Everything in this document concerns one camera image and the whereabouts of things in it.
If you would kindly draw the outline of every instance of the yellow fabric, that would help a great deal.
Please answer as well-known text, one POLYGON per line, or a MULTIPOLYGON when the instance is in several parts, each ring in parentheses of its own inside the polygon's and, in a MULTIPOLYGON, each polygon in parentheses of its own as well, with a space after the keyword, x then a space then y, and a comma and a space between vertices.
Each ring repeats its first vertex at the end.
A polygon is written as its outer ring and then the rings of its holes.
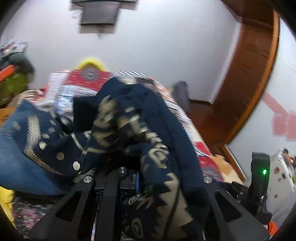
POLYGON ((14 225, 14 219, 12 217, 12 203, 11 203, 13 200, 13 195, 14 195, 14 191, 7 190, 3 187, 0 187, 0 205, 4 210, 6 216, 14 225))
POLYGON ((87 58, 86 60, 82 61, 77 69, 84 69, 87 65, 93 65, 95 66, 98 70, 101 71, 107 71, 105 66, 99 62, 98 60, 94 59, 94 58, 87 58))

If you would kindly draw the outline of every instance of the wooden floor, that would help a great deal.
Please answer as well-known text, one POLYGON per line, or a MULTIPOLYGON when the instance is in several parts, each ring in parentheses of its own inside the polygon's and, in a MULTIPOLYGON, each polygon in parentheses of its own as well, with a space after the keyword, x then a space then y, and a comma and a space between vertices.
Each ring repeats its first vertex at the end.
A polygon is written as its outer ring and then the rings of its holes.
POLYGON ((225 156, 220 147, 232 128, 226 118, 215 113, 212 106, 199 103, 191 103, 191 112, 187 115, 211 153, 225 156))

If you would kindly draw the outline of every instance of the bed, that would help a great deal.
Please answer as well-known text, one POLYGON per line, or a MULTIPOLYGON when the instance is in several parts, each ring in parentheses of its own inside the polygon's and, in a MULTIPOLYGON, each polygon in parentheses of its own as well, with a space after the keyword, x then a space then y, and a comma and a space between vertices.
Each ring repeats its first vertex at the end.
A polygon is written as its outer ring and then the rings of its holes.
MULTIPOLYGON (((27 100, 38 109, 45 111, 55 110, 59 114, 73 116, 72 100, 74 97, 93 96, 102 85, 112 77, 117 77, 125 84, 142 84, 153 90, 166 103, 170 111, 177 117, 187 133, 200 162, 204 176, 214 180, 231 183, 242 183, 235 170, 226 163, 221 156, 213 156, 204 143, 191 119, 172 98, 170 91, 156 80, 137 72, 104 72, 94 70, 65 70, 52 73, 47 86, 42 89, 33 89, 21 93, 9 107, 19 106, 22 100, 27 100)), ((17 230, 25 235, 54 205, 52 201, 40 201, 15 195, 12 202, 12 214, 17 230)))

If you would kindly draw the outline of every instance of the wooden door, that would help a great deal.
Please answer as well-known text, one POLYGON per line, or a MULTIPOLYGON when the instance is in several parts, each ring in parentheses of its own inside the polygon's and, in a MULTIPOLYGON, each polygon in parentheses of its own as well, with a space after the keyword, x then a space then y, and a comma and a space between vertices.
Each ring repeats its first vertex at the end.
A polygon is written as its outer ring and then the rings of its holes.
POLYGON ((250 104, 264 74, 273 29, 260 24, 242 24, 240 39, 214 110, 235 126, 250 104))

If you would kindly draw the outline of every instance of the white wall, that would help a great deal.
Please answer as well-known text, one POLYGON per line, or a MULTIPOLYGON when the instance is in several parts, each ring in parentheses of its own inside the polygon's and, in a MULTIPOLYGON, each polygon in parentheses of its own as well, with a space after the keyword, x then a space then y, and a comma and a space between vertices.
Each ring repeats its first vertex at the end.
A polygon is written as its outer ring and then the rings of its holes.
POLYGON ((72 15, 69 0, 27 0, 5 29, 2 44, 29 42, 31 87, 96 57, 110 71, 142 72, 167 87, 185 80, 192 99, 212 100, 240 27, 220 0, 139 0, 135 11, 121 9, 114 33, 101 38, 72 15))
MULTIPOLYGON (((266 91, 288 112, 296 110, 295 53, 296 40, 285 22, 280 20, 279 47, 266 91)), ((248 176, 251 174, 253 151, 274 155, 277 150, 287 148, 292 155, 296 155, 295 141, 288 141, 286 135, 273 135, 273 117, 274 112, 261 100, 229 146, 248 176)))

